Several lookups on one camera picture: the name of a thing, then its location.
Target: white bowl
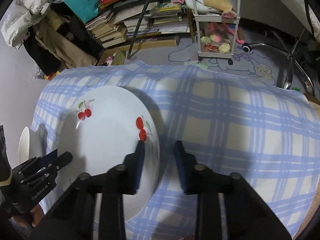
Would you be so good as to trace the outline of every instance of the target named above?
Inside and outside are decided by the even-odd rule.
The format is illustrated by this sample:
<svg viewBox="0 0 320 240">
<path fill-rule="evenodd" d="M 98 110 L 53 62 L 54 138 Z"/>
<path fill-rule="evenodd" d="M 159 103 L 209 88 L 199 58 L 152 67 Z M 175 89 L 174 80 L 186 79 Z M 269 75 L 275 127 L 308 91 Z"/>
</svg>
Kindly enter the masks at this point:
<svg viewBox="0 0 320 240">
<path fill-rule="evenodd" d="M 31 130 L 29 127 L 26 127 L 22 131 L 19 141 L 18 154 L 20 164 L 33 157 L 42 156 L 40 135 Z"/>
</svg>

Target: gray floor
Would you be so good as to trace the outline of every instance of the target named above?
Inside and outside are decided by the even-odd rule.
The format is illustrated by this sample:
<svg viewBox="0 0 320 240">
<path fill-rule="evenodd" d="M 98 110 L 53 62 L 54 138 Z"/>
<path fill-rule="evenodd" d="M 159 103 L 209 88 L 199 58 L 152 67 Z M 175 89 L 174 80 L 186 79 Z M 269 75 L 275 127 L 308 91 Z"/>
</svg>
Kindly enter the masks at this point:
<svg viewBox="0 0 320 240">
<path fill-rule="evenodd" d="M 260 41 L 279 46 L 276 41 L 263 37 L 258 33 L 244 31 L 244 34 L 247 42 Z M 133 52 L 133 56 L 130 60 L 126 60 L 125 64 L 133 63 L 137 60 L 149 65 L 198 65 L 209 71 L 244 76 L 278 87 L 282 86 L 289 65 L 289 61 L 285 56 L 274 52 L 272 49 L 259 47 L 246 53 L 242 51 L 240 44 L 236 44 L 233 65 L 229 65 L 225 59 L 216 58 L 204 58 L 203 61 L 198 62 L 197 44 L 193 44 L 190 38 L 182 38 L 177 47 L 144 49 Z M 316 97 L 319 98 L 320 85 L 316 74 L 310 69 L 305 71 L 313 77 Z M 297 87 L 301 89 L 301 92 L 305 92 L 304 81 L 305 77 L 295 67 L 291 89 Z"/>
</svg>

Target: tablecloth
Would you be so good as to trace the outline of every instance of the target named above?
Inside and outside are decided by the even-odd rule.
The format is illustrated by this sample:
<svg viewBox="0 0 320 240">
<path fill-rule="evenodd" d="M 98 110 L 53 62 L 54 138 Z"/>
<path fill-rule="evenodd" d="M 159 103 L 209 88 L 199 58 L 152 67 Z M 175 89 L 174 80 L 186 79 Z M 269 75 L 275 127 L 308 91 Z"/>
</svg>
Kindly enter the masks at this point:
<svg viewBox="0 0 320 240">
<path fill-rule="evenodd" d="M 58 147 L 68 111 L 86 92 L 105 85 L 134 93 L 159 134 L 159 183 L 146 207 L 126 222 L 127 238 L 175 239 L 194 234 L 196 196 L 180 189 L 173 144 L 215 172 L 239 172 L 293 236 L 315 195 L 320 175 L 320 125 L 298 91 L 197 66 L 135 64 L 64 70 L 42 91 L 32 129 L 46 153 Z M 42 203 L 52 206 L 61 192 Z"/>
</svg>

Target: plate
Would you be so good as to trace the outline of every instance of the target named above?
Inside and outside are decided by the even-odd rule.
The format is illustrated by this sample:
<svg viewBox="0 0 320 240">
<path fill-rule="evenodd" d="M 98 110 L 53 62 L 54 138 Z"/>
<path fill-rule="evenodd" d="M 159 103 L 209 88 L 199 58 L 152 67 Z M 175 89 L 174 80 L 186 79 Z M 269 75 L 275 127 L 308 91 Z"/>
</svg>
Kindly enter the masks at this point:
<svg viewBox="0 0 320 240">
<path fill-rule="evenodd" d="M 73 105 L 63 123 L 58 156 L 68 151 L 73 160 L 59 171 L 57 187 L 65 191 L 83 172 L 92 176 L 107 172 L 135 151 L 139 139 L 145 141 L 145 160 L 137 194 L 124 195 L 126 221 L 143 209 L 155 190 L 158 134 L 147 108 L 133 93 L 116 86 L 89 91 Z"/>
</svg>

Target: caster wheel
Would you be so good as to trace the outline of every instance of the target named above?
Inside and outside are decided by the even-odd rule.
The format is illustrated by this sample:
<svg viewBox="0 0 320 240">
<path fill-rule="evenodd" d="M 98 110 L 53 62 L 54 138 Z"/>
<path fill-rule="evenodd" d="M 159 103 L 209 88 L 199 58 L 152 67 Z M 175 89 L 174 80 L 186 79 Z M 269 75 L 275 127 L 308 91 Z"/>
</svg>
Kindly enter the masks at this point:
<svg viewBox="0 0 320 240">
<path fill-rule="evenodd" d="M 250 45 L 248 43 L 245 43 L 245 44 L 242 45 L 242 50 L 244 52 L 249 52 L 249 51 L 252 50 L 252 48 L 250 47 Z"/>
</svg>

